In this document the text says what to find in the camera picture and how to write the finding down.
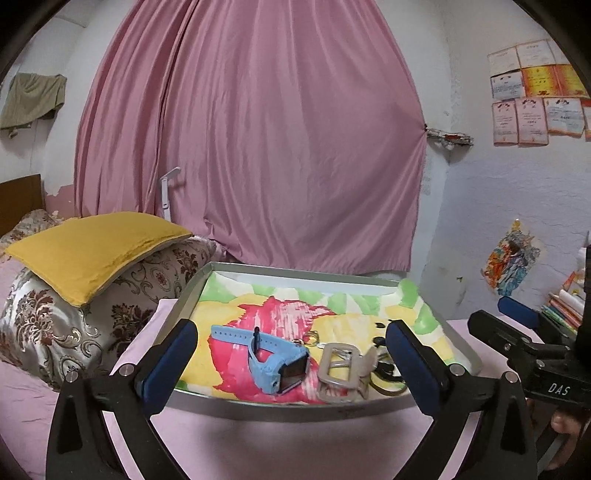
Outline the person's right hand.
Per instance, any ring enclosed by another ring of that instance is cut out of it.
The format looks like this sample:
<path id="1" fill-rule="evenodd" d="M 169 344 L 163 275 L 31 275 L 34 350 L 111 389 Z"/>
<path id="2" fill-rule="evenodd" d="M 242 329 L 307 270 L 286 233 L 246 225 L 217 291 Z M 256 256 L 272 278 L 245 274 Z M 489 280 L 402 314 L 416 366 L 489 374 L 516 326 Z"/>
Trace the person's right hand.
<path id="1" fill-rule="evenodd" d="M 550 426 L 558 434 L 578 437 L 590 418 L 589 410 L 578 407 L 559 407 L 534 399 L 528 399 L 527 406 L 535 434 Z"/>

